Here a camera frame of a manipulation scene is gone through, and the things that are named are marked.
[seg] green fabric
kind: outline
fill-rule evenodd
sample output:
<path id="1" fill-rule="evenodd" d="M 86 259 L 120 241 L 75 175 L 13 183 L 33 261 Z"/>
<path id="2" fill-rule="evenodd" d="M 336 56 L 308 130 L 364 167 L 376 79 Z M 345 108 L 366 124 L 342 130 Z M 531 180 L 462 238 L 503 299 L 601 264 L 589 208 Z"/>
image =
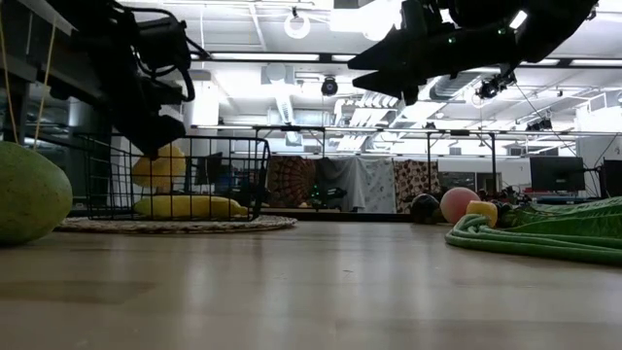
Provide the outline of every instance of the green fabric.
<path id="1" fill-rule="evenodd" d="M 445 240 L 453 246 L 486 252 L 622 265 L 619 229 L 622 214 L 607 212 L 602 205 L 564 207 L 533 206 L 528 209 L 532 214 L 556 213 L 548 220 L 532 221 L 509 230 L 488 227 L 488 218 L 484 216 L 466 215 L 447 233 Z M 597 215 L 596 211 L 601 211 L 602 215 Z M 569 216 L 570 212 L 578 217 Z M 592 215 L 582 216 L 587 212 Z"/>

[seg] dark ball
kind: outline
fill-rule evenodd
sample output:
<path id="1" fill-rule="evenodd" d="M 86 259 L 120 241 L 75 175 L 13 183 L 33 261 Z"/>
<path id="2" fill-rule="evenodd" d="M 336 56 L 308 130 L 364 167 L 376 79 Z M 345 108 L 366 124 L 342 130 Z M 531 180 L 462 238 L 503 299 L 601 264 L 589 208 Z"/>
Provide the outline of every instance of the dark ball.
<path id="1" fill-rule="evenodd" d="M 415 224 L 433 225 L 436 222 L 434 212 L 438 211 L 439 203 L 430 194 L 417 195 L 410 205 L 410 217 Z"/>

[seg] green melon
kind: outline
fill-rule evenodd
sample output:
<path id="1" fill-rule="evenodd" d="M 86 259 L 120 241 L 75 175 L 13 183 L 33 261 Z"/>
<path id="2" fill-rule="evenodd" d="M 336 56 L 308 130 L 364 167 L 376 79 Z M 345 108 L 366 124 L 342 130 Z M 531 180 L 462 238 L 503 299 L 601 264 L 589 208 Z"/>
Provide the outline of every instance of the green melon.
<path id="1" fill-rule="evenodd" d="M 45 157 L 11 142 L 0 142 L 0 245 L 45 236 L 71 210 L 67 175 Z"/>

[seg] ceiling camera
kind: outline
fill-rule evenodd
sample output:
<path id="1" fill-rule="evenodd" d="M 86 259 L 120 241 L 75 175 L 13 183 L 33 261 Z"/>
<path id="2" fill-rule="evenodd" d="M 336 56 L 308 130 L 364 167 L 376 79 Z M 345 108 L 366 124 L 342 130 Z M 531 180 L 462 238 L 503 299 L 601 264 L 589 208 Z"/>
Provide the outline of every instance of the ceiling camera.
<path id="1" fill-rule="evenodd" d="M 339 90 L 339 86 L 337 85 L 337 81 L 334 77 L 325 77 L 324 83 L 322 84 L 322 95 L 324 96 L 333 96 Z"/>

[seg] yellow toy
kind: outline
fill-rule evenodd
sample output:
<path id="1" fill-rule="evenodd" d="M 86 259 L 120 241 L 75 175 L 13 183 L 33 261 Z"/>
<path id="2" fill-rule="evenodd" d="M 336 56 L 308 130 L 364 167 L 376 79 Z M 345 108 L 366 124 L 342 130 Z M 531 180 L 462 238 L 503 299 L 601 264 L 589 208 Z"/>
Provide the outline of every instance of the yellow toy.
<path id="1" fill-rule="evenodd" d="M 495 227 L 499 216 L 499 213 L 497 212 L 497 205 L 479 200 L 472 200 L 466 207 L 466 213 L 480 214 L 487 217 L 491 228 Z"/>
<path id="2" fill-rule="evenodd" d="M 186 158 L 177 146 L 171 144 L 160 148 L 157 155 L 154 160 L 148 157 L 138 159 L 132 167 L 132 182 L 144 188 L 162 188 L 170 192 L 175 177 L 186 173 Z"/>
<path id="3" fill-rule="evenodd" d="M 160 219 L 189 217 L 228 219 L 233 216 L 248 215 L 248 209 L 237 201 L 210 195 L 193 195 L 191 199 L 189 195 L 155 195 L 153 198 L 145 198 L 134 204 L 134 210 L 139 214 L 151 216 L 152 203 L 154 205 L 153 215 Z"/>

